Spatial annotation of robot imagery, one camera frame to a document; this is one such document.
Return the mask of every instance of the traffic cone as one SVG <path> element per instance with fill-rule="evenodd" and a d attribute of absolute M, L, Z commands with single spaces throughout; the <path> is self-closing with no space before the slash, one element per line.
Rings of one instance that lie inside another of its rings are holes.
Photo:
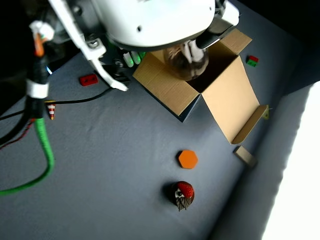
<path fill-rule="evenodd" d="M 54 104 L 54 100 L 45 101 L 49 117 L 51 120 L 55 118 L 56 105 Z"/>

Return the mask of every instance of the gray table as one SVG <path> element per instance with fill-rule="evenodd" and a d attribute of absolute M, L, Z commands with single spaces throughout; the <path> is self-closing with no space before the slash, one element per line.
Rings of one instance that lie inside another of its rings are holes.
<path fill-rule="evenodd" d="M 283 68 L 294 64 L 272 59 L 289 61 L 300 45 L 236 4 L 243 13 L 239 29 L 254 38 L 241 56 L 256 53 L 261 59 L 257 68 L 246 70 L 265 104 L 280 79 L 289 75 Z M 50 77 L 50 98 L 82 99 L 102 92 L 103 82 L 80 86 L 78 77 L 91 72 L 82 55 L 75 56 Z M 22 107 L 23 100 L 8 113 Z M 113 90 L 91 102 L 58 105 L 55 115 L 46 119 L 54 172 L 33 188 L 0 198 L 1 239 L 205 239 L 244 169 L 202 99 L 181 123 L 133 80 L 128 92 Z M 1 121 L 0 134 L 17 120 Z M 259 122 L 244 142 L 247 149 L 254 150 L 265 124 Z M 197 153 L 195 169 L 180 168 L 175 156 L 183 149 Z M 1 189 L 38 176 L 46 161 L 34 128 L 0 151 L 0 161 Z M 164 185 L 179 180 L 195 189 L 193 204 L 182 212 L 163 193 Z"/>

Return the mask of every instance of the cardboard box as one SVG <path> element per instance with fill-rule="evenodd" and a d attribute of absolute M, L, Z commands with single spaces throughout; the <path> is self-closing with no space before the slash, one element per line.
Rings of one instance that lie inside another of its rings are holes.
<path fill-rule="evenodd" d="M 133 76 L 182 121 L 201 94 L 226 139 L 239 144 L 267 109 L 259 104 L 238 55 L 251 40 L 234 29 L 208 48 L 209 64 L 192 81 L 171 74 L 162 51 L 146 54 Z"/>

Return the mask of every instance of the orange hexagon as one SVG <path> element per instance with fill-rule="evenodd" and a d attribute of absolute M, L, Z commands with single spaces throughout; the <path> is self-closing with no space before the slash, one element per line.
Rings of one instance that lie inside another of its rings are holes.
<path fill-rule="evenodd" d="M 178 160 L 183 169 L 193 169 L 198 163 L 196 153 L 191 150 L 183 150 Z"/>

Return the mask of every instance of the red lego brick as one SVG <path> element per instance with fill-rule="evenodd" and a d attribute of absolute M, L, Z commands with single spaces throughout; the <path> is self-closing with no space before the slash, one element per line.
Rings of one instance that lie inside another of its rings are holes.
<path fill-rule="evenodd" d="M 249 56 L 249 59 L 251 59 L 252 61 L 255 61 L 256 63 L 259 61 L 259 58 L 255 56 Z"/>
<path fill-rule="evenodd" d="M 95 74 L 90 74 L 87 76 L 82 76 L 79 78 L 79 82 L 82 86 L 86 87 L 92 84 L 97 84 L 98 83 L 98 78 L 97 75 Z"/>

